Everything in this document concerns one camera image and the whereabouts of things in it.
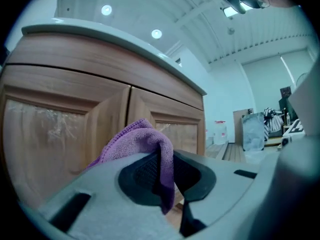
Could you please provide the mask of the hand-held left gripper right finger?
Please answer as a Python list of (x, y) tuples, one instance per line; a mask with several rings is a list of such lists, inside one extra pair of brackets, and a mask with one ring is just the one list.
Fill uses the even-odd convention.
[(184, 198), (179, 232), (192, 236), (223, 217), (244, 195), (259, 167), (173, 152), (174, 183)]

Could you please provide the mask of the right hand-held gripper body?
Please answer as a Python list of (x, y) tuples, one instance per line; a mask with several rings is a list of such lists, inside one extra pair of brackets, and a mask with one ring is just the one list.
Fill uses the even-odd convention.
[(299, 119), (296, 119), (292, 125), (284, 132), (281, 139), (281, 146), (297, 141), (304, 137), (304, 128)]

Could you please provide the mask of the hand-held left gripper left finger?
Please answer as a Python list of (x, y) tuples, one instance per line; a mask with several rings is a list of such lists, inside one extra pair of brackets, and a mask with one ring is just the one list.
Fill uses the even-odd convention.
[(178, 240), (162, 213), (160, 155), (138, 153), (89, 168), (40, 210), (52, 240)]

